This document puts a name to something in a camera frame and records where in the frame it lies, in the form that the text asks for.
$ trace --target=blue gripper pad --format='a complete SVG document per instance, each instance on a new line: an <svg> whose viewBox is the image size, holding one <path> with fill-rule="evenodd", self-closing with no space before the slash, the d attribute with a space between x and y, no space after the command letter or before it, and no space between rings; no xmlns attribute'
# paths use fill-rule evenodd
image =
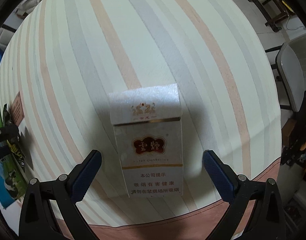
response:
<svg viewBox="0 0 306 240"><path fill-rule="evenodd" d="M210 151L203 153L203 166L210 175L217 191L225 202L232 203L234 200L234 186L224 173L218 162L210 154Z"/></svg>
<svg viewBox="0 0 306 240"><path fill-rule="evenodd" d="M96 151L75 179L71 187L71 201L73 203L82 201L85 193L90 187L96 173L102 165L102 155Z"/></svg>

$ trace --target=striped tablecloth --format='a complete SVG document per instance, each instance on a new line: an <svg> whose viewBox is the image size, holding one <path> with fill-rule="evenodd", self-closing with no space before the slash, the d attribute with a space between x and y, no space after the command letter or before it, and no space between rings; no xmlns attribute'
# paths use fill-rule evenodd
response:
<svg viewBox="0 0 306 240"><path fill-rule="evenodd" d="M184 195L129 198L108 94L172 83L183 110ZM281 153L272 71L232 0L42 0L0 65L0 104L18 91L31 176L56 179L92 149L102 153L78 203L90 224L164 220L219 200L202 168L206 149L250 179Z"/></svg>

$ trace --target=cigarette pack lid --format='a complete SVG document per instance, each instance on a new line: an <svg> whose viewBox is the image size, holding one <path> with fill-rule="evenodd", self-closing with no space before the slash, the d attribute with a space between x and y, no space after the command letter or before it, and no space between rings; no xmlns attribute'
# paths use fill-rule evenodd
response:
<svg viewBox="0 0 306 240"><path fill-rule="evenodd" d="M177 84L110 93L109 105L112 125L169 119L182 115Z"/></svg>

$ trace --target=red logo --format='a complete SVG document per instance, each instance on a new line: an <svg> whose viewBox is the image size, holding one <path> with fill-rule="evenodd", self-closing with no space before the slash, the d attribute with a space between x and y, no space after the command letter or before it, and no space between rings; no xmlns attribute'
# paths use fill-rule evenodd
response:
<svg viewBox="0 0 306 240"><path fill-rule="evenodd" d="M163 137L154 138L153 136L146 136L142 139L134 139L132 142L134 152L137 155L141 155L145 152L152 154L153 152L163 154L165 152L165 144L166 141Z"/></svg>

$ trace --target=metal screw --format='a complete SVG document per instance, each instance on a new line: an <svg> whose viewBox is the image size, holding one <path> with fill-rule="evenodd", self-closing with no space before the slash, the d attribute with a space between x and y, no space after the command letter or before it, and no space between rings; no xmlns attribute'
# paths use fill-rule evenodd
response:
<svg viewBox="0 0 306 240"><path fill-rule="evenodd" d="M37 182L36 178L33 178L33 179L30 180L30 184L32 184L32 185L34 185L36 182Z"/></svg>
<svg viewBox="0 0 306 240"><path fill-rule="evenodd" d="M59 176L59 180L64 181L64 180L66 180L67 177L68 176L66 174L62 174L62 175Z"/></svg>
<svg viewBox="0 0 306 240"><path fill-rule="evenodd" d="M274 184L275 184L275 180L274 180L274 179L272 179L272 178L269 178L269 179L268 179L268 181L269 181L269 184L272 184L272 185L274 185Z"/></svg>
<svg viewBox="0 0 306 240"><path fill-rule="evenodd" d="M243 175L243 174L238 175L237 178L238 178L240 181L246 181L246 176Z"/></svg>

